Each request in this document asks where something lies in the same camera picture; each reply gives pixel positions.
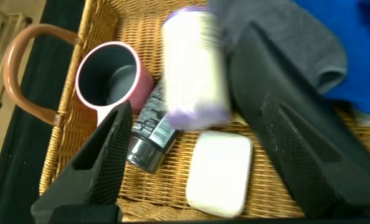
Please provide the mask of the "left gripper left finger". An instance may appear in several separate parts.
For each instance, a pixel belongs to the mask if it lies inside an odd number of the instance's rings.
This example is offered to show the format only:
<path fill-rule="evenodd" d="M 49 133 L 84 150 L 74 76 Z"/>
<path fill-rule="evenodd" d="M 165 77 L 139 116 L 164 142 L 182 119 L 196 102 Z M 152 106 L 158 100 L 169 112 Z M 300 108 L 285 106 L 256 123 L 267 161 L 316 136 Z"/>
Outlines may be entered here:
<path fill-rule="evenodd" d="M 120 223 L 116 204 L 131 136 L 129 101 L 114 107 L 31 213 L 36 223 Z"/>

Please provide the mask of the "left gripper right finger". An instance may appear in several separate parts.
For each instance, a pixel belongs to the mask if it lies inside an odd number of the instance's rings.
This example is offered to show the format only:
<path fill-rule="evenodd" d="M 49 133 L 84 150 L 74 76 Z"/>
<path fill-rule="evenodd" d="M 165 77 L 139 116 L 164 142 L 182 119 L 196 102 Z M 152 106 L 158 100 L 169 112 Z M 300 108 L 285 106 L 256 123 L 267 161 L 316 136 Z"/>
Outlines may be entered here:
<path fill-rule="evenodd" d="M 274 163 L 306 217 L 370 217 L 370 174 L 270 95 L 262 114 Z"/>

